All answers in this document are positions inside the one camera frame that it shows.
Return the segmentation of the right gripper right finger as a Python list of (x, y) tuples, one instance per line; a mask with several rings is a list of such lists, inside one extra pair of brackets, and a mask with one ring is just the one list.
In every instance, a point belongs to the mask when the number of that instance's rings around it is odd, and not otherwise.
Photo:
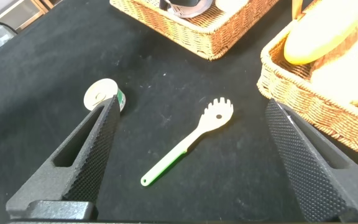
[(305, 219), (358, 222), (358, 164), (288, 106), (265, 117)]

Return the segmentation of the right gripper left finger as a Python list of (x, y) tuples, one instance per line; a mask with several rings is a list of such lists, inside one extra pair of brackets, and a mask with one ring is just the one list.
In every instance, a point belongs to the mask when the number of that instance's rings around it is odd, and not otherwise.
[(114, 96), (102, 101), (7, 201), (13, 220), (94, 220), (120, 118)]

